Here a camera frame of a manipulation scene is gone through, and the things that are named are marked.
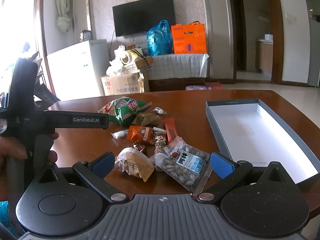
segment gray ribbed surface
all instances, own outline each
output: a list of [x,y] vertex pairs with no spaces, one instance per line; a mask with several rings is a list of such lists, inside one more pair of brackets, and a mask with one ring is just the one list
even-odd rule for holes
[[[41,240],[26,235],[23,240]],[[232,228],[213,205],[195,202],[190,195],[136,195],[113,205],[106,216],[82,235],[67,240],[254,240]],[[302,240],[295,235],[281,240]]]

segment black circular cover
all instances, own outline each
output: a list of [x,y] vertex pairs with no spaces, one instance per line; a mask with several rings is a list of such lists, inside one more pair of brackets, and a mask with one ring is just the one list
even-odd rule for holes
[[18,203],[17,217],[26,231],[48,237],[70,236],[100,218],[103,203],[96,192],[80,186],[54,188],[49,184],[39,188],[42,194],[29,192]]
[[226,219],[253,236],[280,237],[301,230],[309,214],[302,194],[263,186],[266,188],[252,185],[229,192],[221,202]]

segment wooden table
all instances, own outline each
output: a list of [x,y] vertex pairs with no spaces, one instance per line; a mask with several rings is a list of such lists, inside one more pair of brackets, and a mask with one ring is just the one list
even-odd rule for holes
[[[320,158],[320,129],[304,114],[273,91],[264,90],[206,90],[206,91],[170,91],[134,94],[129,97],[146,103],[151,107],[161,107],[174,117],[179,135],[190,145],[207,153],[218,151],[217,143],[205,114],[205,102],[212,100],[259,98],[274,110]],[[79,99],[58,102],[52,110],[82,111],[96,113],[110,101],[119,96]],[[126,139],[115,140],[111,132],[123,130],[119,124],[110,123],[108,130],[101,129],[57,129],[60,137],[53,149],[58,153],[58,166],[69,167],[78,161],[92,161],[107,151],[116,155],[132,143]],[[148,156],[152,156],[154,147],[148,147]],[[113,171],[105,178],[107,182],[127,193],[172,194],[187,193],[173,178],[164,172],[154,171],[149,180],[129,176],[126,172]],[[220,181],[213,172],[206,188]],[[320,179],[311,187],[303,190],[308,202],[311,218],[320,214]]]

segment black flat screen tv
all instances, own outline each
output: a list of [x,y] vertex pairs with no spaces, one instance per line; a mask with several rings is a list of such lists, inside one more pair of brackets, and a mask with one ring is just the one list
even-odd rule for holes
[[116,36],[147,32],[161,20],[176,24],[173,0],[140,0],[113,7]]

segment red snack package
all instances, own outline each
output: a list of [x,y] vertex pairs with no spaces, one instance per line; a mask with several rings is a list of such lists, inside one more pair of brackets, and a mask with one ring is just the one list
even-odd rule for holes
[[131,125],[127,139],[137,143],[148,143],[154,145],[152,131],[153,129],[150,127]]
[[167,131],[168,144],[170,144],[177,136],[179,136],[174,123],[174,118],[163,119],[162,122],[164,123]]

